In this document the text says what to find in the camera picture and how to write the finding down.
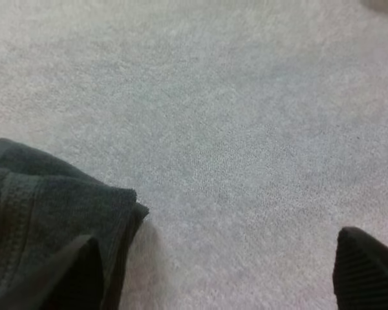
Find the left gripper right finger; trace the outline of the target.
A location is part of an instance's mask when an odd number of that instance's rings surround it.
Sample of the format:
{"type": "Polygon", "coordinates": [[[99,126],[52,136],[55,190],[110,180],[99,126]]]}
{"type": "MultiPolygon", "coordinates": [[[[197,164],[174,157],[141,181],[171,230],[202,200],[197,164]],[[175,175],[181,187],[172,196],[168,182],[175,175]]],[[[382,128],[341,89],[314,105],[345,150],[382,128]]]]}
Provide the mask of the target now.
{"type": "Polygon", "coordinates": [[[357,227],[342,228],[332,280],[338,309],[388,309],[388,246],[357,227]]]}

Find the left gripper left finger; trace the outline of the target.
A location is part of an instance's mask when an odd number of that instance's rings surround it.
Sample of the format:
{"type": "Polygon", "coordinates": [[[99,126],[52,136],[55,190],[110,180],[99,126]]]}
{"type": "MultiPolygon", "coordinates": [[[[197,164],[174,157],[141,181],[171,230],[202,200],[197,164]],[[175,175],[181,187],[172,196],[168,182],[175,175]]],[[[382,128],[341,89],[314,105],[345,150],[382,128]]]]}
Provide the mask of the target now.
{"type": "Polygon", "coordinates": [[[98,241],[81,235],[0,297],[0,309],[99,309],[104,292],[98,241]]]}

